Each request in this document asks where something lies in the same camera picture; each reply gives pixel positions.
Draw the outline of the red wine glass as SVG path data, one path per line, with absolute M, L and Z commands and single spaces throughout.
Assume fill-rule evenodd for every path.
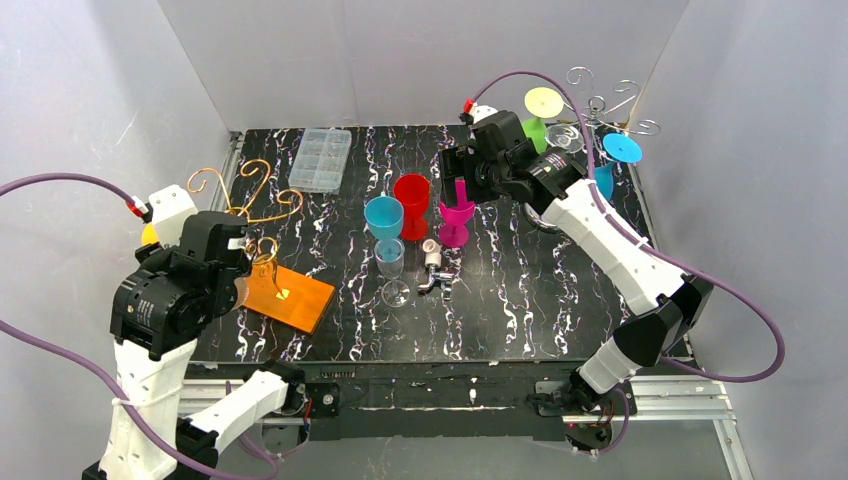
M 430 204 L 430 181 L 420 174 L 406 174 L 395 183 L 393 194 L 403 206 L 401 238 L 407 241 L 423 239 L 429 230 L 424 215 Z

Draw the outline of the pink wine glass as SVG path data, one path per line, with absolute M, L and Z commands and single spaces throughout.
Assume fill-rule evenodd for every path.
M 444 202 L 439 203 L 444 224 L 439 229 L 438 236 L 442 245 L 447 248 L 458 248 L 468 241 L 469 230 L 466 224 L 471 220 L 476 210 L 475 202 L 467 198 L 465 181 L 457 180 L 455 187 L 457 205 L 449 207 Z

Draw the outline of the light blue wine glass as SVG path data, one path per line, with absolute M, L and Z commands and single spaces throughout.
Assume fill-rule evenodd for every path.
M 368 230 L 377 239 L 375 256 L 387 263 L 397 261 L 402 254 L 399 236 L 404 209 L 401 203 L 391 196 L 379 196 L 367 202 L 364 215 Z

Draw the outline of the clear wine glass gold rack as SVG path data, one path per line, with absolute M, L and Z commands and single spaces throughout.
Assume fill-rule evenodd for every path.
M 404 306 L 410 299 L 411 290 L 402 279 L 404 272 L 404 244 L 398 238 L 378 240 L 374 247 L 378 270 L 385 278 L 381 288 L 384 303 L 393 308 Z

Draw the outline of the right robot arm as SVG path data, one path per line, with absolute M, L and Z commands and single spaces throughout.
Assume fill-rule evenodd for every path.
M 570 237 L 612 281 L 634 317 L 552 393 L 544 408 L 590 410 L 604 394 L 656 365 L 697 322 L 713 291 L 705 279 L 648 253 L 648 243 L 598 196 L 594 181 L 561 147 L 538 152 L 517 115 L 501 110 L 471 125 L 467 145 L 439 154 L 442 200 L 458 202 L 456 182 L 480 204 L 508 196 Z

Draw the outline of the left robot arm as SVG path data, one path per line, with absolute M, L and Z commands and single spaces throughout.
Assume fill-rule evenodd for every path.
M 136 250 L 138 269 L 114 295 L 110 332 L 117 380 L 109 439 L 84 479 L 211 479 L 220 454 L 267 414 L 289 406 L 304 372 L 268 361 L 242 386 L 185 418 L 184 377 L 206 326 L 246 297 L 251 272 L 247 222 L 201 211 L 177 230 L 177 242 Z

